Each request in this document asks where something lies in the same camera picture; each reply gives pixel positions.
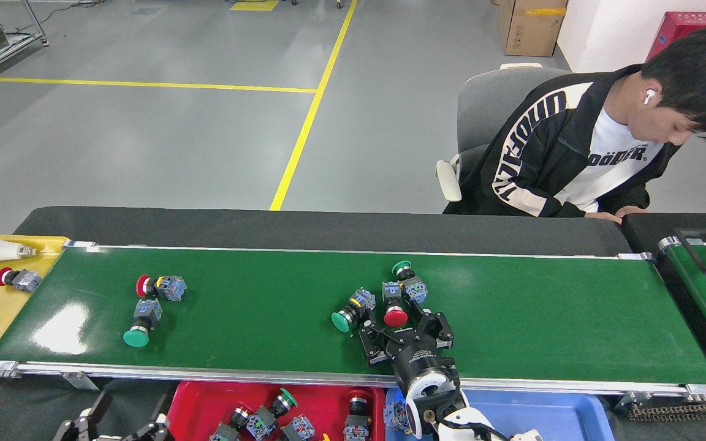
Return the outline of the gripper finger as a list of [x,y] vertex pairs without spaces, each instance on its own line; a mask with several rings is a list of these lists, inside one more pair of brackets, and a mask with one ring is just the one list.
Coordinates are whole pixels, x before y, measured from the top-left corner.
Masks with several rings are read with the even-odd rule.
[[123,440],[173,440],[173,435],[169,432],[168,409],[168,397],[162,396],[155,407],[152,420],[125,436]]
[[106,391],[96,398],[91,407],[82,410],[78,418],[65,420],[53,436],[53,440],[95,440],[100,435],[97,425],[110,407],[112,397]]

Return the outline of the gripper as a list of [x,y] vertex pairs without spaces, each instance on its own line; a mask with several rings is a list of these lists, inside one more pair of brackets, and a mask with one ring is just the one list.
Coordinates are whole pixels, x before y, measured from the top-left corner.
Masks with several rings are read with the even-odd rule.
[[437,393],[455,388],[449,366],[454,359],[442,356],[439,349],[450,349],[454,332],[443,312],[432,312],[416,304],[416,342],[401,344],[401,330],[392,330],[363,318],[359,323],[362,351],[369,367],[392,362],[398,387],[404,394],[424,394],[428,387]]

